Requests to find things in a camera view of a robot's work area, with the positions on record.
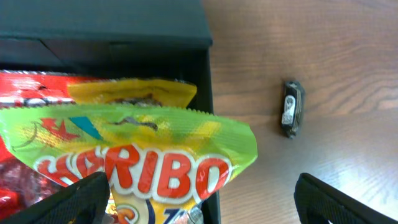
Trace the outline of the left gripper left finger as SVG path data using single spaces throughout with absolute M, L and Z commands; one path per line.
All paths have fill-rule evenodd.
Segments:
M 101 224 L 109 195 L 106 174 L 95 172 L 1 220 L 1 224 Z

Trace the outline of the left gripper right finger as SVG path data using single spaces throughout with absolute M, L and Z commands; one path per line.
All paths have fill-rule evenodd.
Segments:
M 300 174 L 294 201 L 301 224 L 397 224 L 308 173 Z

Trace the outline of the green gummy candy bag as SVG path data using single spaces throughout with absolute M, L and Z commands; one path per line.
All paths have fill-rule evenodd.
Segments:
M 257 159 L 249 125 L 173 107 L 3 109 L 1 137 L 17 159 L 62 186 L 104 172 L 120 223 L 185 222 Z

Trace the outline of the yellow Hacks candy bag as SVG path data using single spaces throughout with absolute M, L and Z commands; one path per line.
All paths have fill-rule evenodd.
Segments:
M 185 108 L 197 94 L 197 86 L 178 80 L 124 78 L 69 84 L 68 93 L 78 104 L 130 103 Z

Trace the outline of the dark green box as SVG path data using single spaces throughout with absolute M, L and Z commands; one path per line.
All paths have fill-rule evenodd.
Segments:
M 83 82 L 178 80 L 197 86 L 193 100 L 180 109 L 208 114 L 213 113 L 211 44 L 200 1 L 1 1 L 1 71 L 90 79 Z M 178 223 L 189 222 L 197 208 L 205 223 L 219 223 L 218 191 Z

